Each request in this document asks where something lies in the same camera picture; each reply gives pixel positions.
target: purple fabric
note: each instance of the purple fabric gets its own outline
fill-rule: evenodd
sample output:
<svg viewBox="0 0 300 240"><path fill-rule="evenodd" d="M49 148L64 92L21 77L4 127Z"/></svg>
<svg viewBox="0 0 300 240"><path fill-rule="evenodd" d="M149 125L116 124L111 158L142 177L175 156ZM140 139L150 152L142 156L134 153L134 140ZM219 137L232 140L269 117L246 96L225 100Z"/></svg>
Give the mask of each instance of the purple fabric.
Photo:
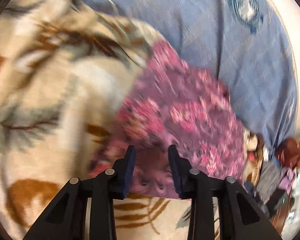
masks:
<svg viewBox="0 0 300 240"><path fill-rule="evenodd" d="M240 180L243 173L242 124L231 109L228 89L209 70L189 67L165 41L154 46L90 175L123 157L129 144L137 150L130 192L178 198L167 155L171 144L211 177Z"/></svg>
<svg viewBox="0 0 300 240"><path fill-rule="evenodd" d="M278 188L284 189L289 195L295 178L296 173L291 168L282 168L282 179Z"/></svg>

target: pile of clothes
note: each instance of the pile of clothes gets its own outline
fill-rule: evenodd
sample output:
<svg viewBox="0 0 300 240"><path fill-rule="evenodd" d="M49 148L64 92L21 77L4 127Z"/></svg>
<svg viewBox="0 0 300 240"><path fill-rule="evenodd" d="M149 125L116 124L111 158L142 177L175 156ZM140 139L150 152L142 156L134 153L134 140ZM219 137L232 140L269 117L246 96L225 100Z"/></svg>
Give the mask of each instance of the pile of clothes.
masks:
<svg viewBox="0 0 300 240"><path fill-rule="evenodd" d="M300 149L293 138L287 138L276 149L270 161L262 137L249 134L248 131L246 134L247 164L244 187L265 215L271 219L281 206L290 200L297 176L296 168L300 166Z"/></svg>

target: blue bedsheet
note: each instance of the blue bedsheet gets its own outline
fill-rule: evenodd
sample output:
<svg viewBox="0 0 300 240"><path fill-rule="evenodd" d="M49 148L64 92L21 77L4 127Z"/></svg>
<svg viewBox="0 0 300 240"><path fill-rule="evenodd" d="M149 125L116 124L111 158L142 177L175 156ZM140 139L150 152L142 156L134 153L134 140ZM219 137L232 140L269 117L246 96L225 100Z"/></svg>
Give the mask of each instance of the blue bedsheet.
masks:
<svg viewBox="0 0 300 240"><path fill-rule="evenodd" d="M238 118L262 134L270 155L294 133L297 86L282 24L266 0L112 0L151 24L181 58L208 67L231 91ZM85 0L112 13L106 0Z"/></svg>

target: screw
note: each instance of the screw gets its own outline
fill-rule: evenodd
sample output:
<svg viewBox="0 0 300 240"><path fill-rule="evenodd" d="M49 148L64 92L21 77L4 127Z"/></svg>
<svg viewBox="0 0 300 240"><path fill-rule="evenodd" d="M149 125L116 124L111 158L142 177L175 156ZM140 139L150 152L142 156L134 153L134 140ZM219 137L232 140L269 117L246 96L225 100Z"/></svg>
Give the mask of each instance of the screw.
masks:
<svg viewBox="0 0 300 240"><path fill-rule="evenodd" d="M198 169L195 169L195 168L190 169L189 172L193 175L198 175L200 173L200 171Z"/></svg>
<svg viewBox="0 0 300 240"><path fill-rule="evenodd" d="M226 177L226 180L227 180L229 183L235 183L235 182L236 182L235 177L232 177L232 176Z"/></svg>
<svg viewBox="0 0 300 240"><path fill-rule="evenodd" d="M69 182L70 182L70 184L77 184L79 182L79 179L78 178L71 178Z"/></svg>
<svg viewBox="0 0 300 240"><path fill-rule="evenodd" d="M106 170L106 174L107 174L107 175L112 175L112 174L114 174L114 169L107 169L107 170Z"/></svg>

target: pink floral cloth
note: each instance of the pink floral cloth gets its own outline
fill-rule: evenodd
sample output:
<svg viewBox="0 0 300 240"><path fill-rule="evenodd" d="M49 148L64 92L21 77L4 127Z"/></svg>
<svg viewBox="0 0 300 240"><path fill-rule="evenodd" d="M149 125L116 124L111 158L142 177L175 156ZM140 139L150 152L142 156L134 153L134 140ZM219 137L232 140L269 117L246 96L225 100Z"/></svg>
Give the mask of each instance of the pink floral cloth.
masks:
<svg viewBox="0 0 300 240"><path fill-rule="evenodd" d="M137 150L130 192L178 198L167 149L211 177L241 179L242 124L230 106L227 87L207 69L190 67L165 41L153 48L146 69L135 81L115 122L109 144L96 152L91 176Z"/></svg>

